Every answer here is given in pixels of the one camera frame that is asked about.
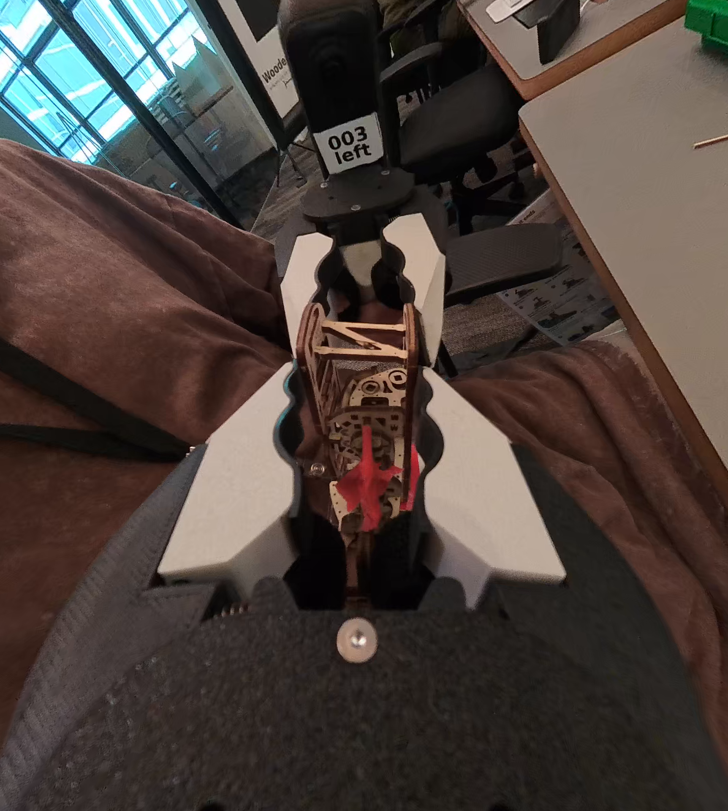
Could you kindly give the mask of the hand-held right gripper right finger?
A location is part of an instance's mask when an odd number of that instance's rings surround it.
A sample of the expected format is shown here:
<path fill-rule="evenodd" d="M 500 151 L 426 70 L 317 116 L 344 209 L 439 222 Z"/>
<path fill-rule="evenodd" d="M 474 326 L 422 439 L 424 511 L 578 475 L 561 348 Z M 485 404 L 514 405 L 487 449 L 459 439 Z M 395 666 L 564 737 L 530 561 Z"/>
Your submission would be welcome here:
<path fill-rule="evenodd" d="M 493 582 L 560 585 L 565 566 L 511 441 L 452 385 L 418 379 L 411 557 L 476 609 Z"/>

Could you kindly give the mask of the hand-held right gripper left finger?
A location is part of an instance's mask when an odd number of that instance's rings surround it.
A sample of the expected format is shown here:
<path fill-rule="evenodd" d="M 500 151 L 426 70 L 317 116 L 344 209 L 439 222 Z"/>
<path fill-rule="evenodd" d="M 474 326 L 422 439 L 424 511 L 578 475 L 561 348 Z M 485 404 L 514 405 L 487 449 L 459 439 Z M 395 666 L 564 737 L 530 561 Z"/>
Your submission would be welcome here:
<path fill-rule="evenodd" d="M 207 441 L 158 575 L 169 584 L 226 582 L 251 593 L 298 557 L 302 380 L 278 370 Z"/>

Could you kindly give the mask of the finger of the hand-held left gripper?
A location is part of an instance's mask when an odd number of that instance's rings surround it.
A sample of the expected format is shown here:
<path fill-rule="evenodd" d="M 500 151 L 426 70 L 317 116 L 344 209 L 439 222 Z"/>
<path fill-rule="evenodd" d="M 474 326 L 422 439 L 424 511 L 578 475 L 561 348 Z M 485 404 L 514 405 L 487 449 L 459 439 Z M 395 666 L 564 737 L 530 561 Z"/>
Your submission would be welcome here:
<path fill-rule="evenodd" d="M 371 270 L 376 298 L 399 309 L 412 303 L 420 317 L 426 364 L 436 364 L 443 329 L 446 258 L 420 213 L 402 215 L 381 233 L 381 258 Z"/>
<path fill-rule="evenodd" d="M 335 241 L 326 235 L 313 233 L 300 235 L 280 282 L 285 321 L 292 356 L 297 355 L 298 334 L 304 311 L 310 304 L 327 303 L 327 291 L 318 278 L 322 265 L 335 250 Z"/>

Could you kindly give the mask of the wooden mechanical model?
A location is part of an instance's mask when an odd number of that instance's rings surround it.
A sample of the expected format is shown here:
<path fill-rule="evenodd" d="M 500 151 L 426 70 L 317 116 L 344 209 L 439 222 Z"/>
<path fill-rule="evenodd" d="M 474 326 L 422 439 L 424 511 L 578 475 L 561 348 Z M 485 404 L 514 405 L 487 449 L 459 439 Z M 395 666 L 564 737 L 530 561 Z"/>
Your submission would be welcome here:
<path fill-rule="evenodd" d="M 411 303 L 389 324 L 332 319 L 312 302 L 298 326 L 294 354 L 323 440 L 317 462 L 329 469 L 324 478 L 345 545 L 349 606 L 370 603 L 377 537 L 414 506 L 419 321 Z"/>

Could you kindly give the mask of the grey desk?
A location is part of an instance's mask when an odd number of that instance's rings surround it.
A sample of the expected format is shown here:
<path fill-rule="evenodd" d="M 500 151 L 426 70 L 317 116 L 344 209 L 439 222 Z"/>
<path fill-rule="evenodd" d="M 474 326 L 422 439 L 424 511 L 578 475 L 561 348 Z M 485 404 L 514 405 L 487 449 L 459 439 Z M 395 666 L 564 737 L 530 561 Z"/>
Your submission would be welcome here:
<path fill-rule="evenodd" d="M 680 19 L 685 1 L 589 2 L 581 22 L 555 59 L 542 64 L 538 38 L 513 18 L 495 23 L 489 1 L 458 2 L 488 54 L 524 101 L 531 101 L 626 47 Z"/>
<path fill-rule="evenodd" d="M 527 103 L 521 131 L 728 510 L 728 57 L 682 21 Z"/>

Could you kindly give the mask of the white sign board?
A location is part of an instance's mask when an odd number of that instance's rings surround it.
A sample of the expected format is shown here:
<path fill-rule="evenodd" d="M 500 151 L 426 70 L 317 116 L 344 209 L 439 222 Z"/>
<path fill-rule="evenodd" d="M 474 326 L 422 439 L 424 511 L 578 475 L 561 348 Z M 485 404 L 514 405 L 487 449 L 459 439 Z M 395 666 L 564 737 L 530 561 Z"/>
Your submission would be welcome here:
<path fill-rule="evenodd" d="M 280 1 L 219 1 L 243 65 L 248 94 L 278 146 L 298 139 L 307 127 L 285 51 L 280 41 Z"/>

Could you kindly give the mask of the black mesh panel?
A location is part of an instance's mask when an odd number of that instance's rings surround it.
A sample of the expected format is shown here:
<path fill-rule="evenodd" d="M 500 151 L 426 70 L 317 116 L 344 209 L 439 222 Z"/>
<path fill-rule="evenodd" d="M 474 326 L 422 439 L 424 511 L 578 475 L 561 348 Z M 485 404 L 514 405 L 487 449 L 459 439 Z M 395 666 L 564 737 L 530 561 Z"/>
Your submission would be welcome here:
<path fill-rule="evenodd" d="M 506 225 L 451 238 L 446 308 L 545 280 L 562 268 L 562 236 L 552 224 Z"/>

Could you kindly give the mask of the black office chair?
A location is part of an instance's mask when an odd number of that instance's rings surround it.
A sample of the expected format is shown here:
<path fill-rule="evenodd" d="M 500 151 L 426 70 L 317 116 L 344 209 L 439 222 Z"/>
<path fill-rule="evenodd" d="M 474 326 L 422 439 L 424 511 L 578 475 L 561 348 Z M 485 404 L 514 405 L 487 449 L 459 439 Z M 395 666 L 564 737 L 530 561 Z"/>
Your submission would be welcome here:
<path fill-rule="evenodd" d="M 534 158 L 519 131 L 523 99 L 489 62 L 441 87 L 440 42 L 421 46 L 380 71 L 389 156 L 429 187 L 448 183 L 461 235 L 473 216 L 512 217 L 523 208 L 523 169 Z"/>

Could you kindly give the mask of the printed instruction sheet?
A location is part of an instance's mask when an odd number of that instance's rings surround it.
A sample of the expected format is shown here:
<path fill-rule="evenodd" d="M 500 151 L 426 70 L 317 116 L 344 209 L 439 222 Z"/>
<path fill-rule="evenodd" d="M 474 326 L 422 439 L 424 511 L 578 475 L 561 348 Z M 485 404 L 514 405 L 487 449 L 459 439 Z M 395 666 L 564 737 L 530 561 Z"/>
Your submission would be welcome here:
<path fill-rule="evenodd" d="M 543 192 L 510 224 L 555 225 L 562 242 L 562 264 L 547 279 L 500 292 L 506 305 L 562 347 L 573 346 L 619 320 L 612 299 L 552 191 Z"/>

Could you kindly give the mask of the black box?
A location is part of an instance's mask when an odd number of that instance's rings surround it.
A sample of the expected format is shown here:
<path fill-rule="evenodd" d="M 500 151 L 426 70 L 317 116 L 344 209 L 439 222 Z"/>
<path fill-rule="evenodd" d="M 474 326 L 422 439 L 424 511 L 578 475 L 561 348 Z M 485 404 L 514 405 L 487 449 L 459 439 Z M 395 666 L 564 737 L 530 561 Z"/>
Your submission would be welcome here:
<path fill-rule="evenodd" d="M 579 27 L 582 6 L 582 1 L 532 1 L 514 11 L 517 22 L 535 30 L 542 66 L 555 60 Z"/>

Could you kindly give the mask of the large framed window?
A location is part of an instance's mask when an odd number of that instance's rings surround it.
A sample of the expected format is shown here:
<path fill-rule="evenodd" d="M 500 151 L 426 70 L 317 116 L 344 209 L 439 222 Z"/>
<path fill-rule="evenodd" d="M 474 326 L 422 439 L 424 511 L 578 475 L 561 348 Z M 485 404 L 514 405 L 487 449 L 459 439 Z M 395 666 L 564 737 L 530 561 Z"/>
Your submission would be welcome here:
<path fill-rule="evenodd" d="M 252 230 L 273 143 L 196 2 L 0 1 L 0 138 Z"/>

